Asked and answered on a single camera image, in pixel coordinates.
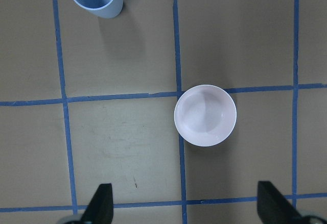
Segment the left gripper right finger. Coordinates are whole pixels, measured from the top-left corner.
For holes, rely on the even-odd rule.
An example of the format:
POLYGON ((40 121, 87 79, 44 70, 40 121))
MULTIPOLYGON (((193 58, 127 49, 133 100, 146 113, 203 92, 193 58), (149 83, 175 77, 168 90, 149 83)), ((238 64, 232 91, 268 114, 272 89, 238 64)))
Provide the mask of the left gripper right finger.
POLYGON ((270 181, 258 181, 257 213, 262 223, 301 223, 302 216, 270 181))

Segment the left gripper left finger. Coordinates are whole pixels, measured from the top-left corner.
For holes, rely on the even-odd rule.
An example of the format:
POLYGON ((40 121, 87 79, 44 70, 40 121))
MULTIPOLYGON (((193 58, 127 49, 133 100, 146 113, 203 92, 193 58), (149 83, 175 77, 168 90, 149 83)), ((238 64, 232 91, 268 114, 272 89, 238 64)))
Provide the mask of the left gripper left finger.
POLYGON ((113 220, 112 184, 100 184, 83 213, 82 223, 110 224, 113 220))

